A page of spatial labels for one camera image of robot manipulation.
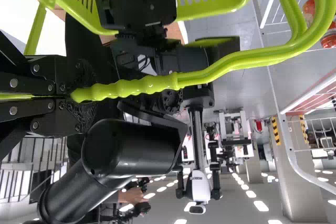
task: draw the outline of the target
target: white ceiling light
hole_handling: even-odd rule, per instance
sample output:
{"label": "white ceiling light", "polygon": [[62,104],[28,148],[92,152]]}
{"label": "white ceiling light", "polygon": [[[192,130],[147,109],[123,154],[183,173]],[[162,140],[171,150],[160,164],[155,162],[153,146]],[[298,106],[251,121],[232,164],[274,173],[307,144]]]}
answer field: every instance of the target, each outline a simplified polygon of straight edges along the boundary
{"label": "white ceiling light", "polygon": [[158,193],[165,191],[167,188],[165,186],[160,187],[158,190],[156,190]]}
{"label": "white ceiling light", "polygon": [[190,173],[191,172],[191,169],[190,168],[183,168],[183,173]]}
{"label": "white ceiling light", "polygon": [[196,202],[189,202],[189,203],[185,206],[185,208],[184,208],[183,211],[185,211],[185,212],[189,212],[190,207],[193,207],[193,206],[196,206]]}
{"label": "white ceiling light", "polygon": [[152,198],[154,196],[155,196],[155,193],[150,193],[150,194],[147,194],[147,195],[143,196],[143,198],[144,199],[150,199],[150,198]]}
{"label": "white ceiling light", "polygon": [[249,198],[256,198],[257,195],[254,193],[254,191],[246,191],[246,195]]}
{"label": "white ceiling light", "polygon": [[132,204],[128,204],[128,205],[126,205],[126,206],[120,208],[119,211],[121,211],[121,212],[126,212],[126,211],[130,210],[130,209],[133,208],[133,207],[134,207],[134,206],[133,206]]}
{"label": "white ceiling light", "polygon": [[268,224],[282,224],[280,220],[268,220]]}
{"label": "white ceiling light", "polygon": [[334,200],[334,199],[330,199],[330,200],[328,200],[328,203],[330,203],[330,204],[336,206],[336,200]]}
{"label": "white ceiling light", "polygon": [[174,224],[186,224],[187,220],[185,219],[178,219]]}
{"label": "white ceiling light", "polygon": [[249,189],[248,185],[241,185],[241,188],[242,188],[243,190],[248,190],[248,189]]}
{"label": "white ceiling light", "polygon": [[318,177],[317,178],[319,181],[322,181],[322,182],[328,182],[329,180],[327,178],[321,178],[321,177]]}
{"label": "white ceiling light", "polygon": [[263,203],[261,200],[256,200],[253,202],[253,204],[260,212],[268,212],[269,210],[265,203]]}

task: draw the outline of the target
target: lime green metal frame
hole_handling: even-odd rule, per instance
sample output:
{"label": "lime green metal frame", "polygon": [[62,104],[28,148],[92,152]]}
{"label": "lime green metal frame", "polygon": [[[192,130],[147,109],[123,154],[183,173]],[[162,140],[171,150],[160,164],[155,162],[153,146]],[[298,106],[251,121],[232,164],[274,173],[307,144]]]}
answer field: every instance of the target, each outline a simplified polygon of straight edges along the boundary
{"label": "lime green metal frame", "polygon": [[312,47],[328,30],[336,10],[335,0],[315,0],[316,15],[312,26],[307,25],[296,0],[280,0],[292,31],[292,38],[282,46],[240,51],[223,57],[208,68],[169,76],[146,76],[141,80],[119,80],[104,85],[75,90],[71,97],[76,102],[101,101],[105,98],[127,97],[140,93],[153,94],[164,89],[178,90],[186,86],[204,84],[224,74],[239,70],[274,65],[295,57]]}
{"label": "lime green metal frame", "polygon": [[37,8],[33,26],[31,27],[30,30],[24,55],[34,55],[36,53],[37,44],[40,39],[46,14],[47,14],[46,7],[44,6],[44,4],[40,3]]}

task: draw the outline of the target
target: lime green grip handle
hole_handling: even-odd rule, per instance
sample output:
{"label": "lime green grip handle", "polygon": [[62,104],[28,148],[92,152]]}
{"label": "lime green grip handle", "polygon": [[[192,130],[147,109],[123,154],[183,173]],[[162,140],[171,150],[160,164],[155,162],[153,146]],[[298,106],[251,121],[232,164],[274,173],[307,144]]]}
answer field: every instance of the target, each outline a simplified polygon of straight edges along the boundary
{"label": "lime green grip handle", "polygon": [[177,73],[169,76],[145,76],[141,80],[119,80],[107,85],[96,83],[89,88],[76,89],[71,97],[76,102],[102,101],[105,98],[125,98],[140,93],[153,94],[165,89],[180,89],[177,85]]}
{"label": "lime green grip handle", "polygon": [[201,71],[147,76],[141,80],[120,80],[109,85],[97,83],[91,88],[75,90],[71,97],[76,102],[101,101],[140,93],[152,94],[164,89],[178,90],[214,81],[230,71],[274,65],[301,54],[318,42],[328,30],[336,10],[335,0],[315,0],[314,22],[307,30],[296,0],[280,0],[280,3],[292,30],[292,38],[285,45],[235,52]]}

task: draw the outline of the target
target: orange object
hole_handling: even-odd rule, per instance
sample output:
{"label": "orange object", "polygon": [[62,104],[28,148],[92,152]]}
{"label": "orange object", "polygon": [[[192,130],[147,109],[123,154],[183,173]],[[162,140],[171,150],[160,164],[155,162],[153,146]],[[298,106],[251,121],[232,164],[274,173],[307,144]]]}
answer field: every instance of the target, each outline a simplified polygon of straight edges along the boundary
{"label": "orange object", "polygon": [[[306,19],[308,28],[311,26],[315,16],[315,0],[308,0],[303,5],[303,15]],[[336,47],[336,23],[333,21],[326,32],[321,38],[321,46],[323,48],[335,48]]]}

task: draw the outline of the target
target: wire rack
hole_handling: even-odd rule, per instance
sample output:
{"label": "wire rack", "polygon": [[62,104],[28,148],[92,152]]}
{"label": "wire rack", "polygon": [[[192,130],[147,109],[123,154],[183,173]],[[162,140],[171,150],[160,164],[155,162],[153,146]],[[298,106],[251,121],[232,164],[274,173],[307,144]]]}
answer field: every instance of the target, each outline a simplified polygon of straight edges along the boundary
{"label": "wire rack", "polygon": [[[0,204],[22,201],[45,189],[66,173],[67,163],[66,137],[22,139],[1,162]],[[34,174],[39,185],[33,184]]]}

